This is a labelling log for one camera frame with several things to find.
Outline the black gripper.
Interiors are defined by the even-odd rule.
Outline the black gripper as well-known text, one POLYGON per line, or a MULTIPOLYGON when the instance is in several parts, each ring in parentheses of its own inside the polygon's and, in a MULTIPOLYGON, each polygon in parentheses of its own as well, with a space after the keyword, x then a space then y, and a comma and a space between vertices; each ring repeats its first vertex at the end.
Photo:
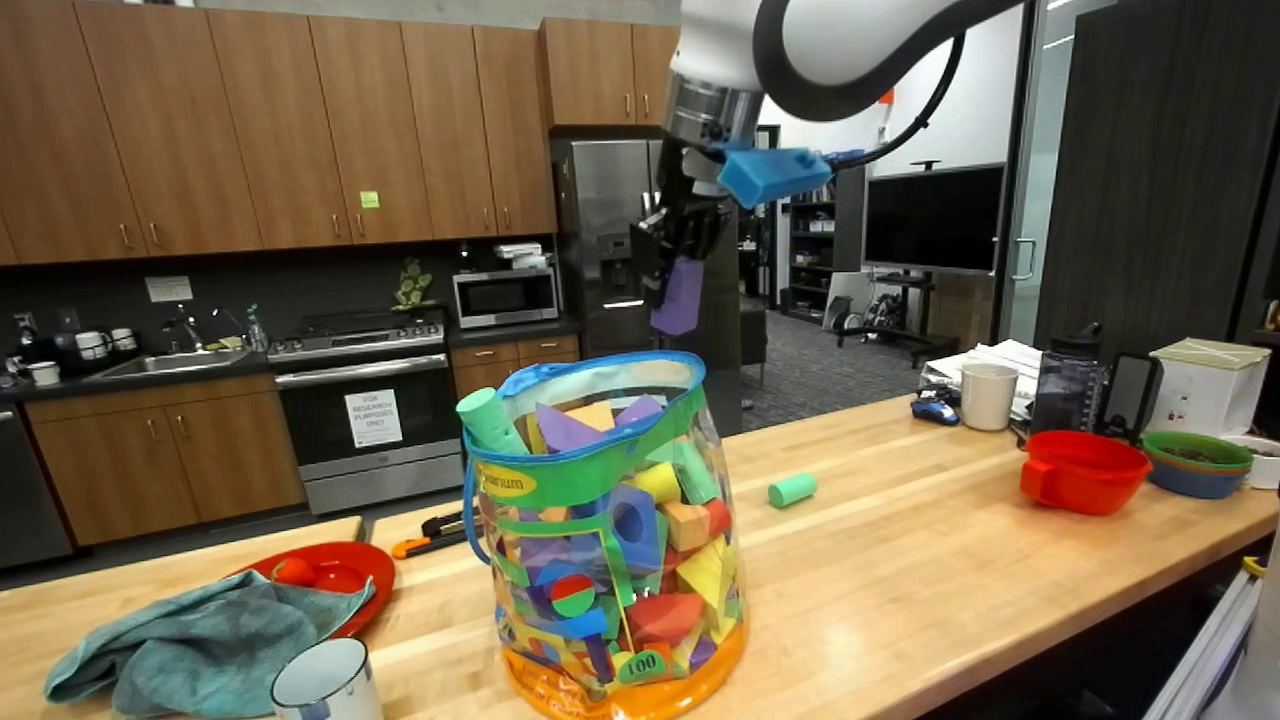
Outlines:
POLYGON ((716 197, 698 197, 690 188, 690 176, 683 174, 679 142, 661 145, 654 183, 661 183, 661 208, 664 208, 664 221, 661 221, 664 243, 674 255, 702 259, 729 225, 729 208, 716 197))

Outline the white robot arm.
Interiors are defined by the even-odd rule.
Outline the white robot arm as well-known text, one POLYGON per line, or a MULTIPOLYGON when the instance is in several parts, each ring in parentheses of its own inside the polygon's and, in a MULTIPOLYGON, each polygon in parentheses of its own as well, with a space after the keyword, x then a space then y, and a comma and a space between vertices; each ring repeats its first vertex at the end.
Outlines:
POLYGON ((866 153, 755 148, 759 103, 794 120, 849 120, 871 107, 931 48, 949 68, 898 133, 928 125, 949 92, 965 38, 1017 0, 679 0, 679 39, 666 62, 666 125, 661 229, 674 255, 702 255, 723 205, 755 208, 810 193, 866 153))

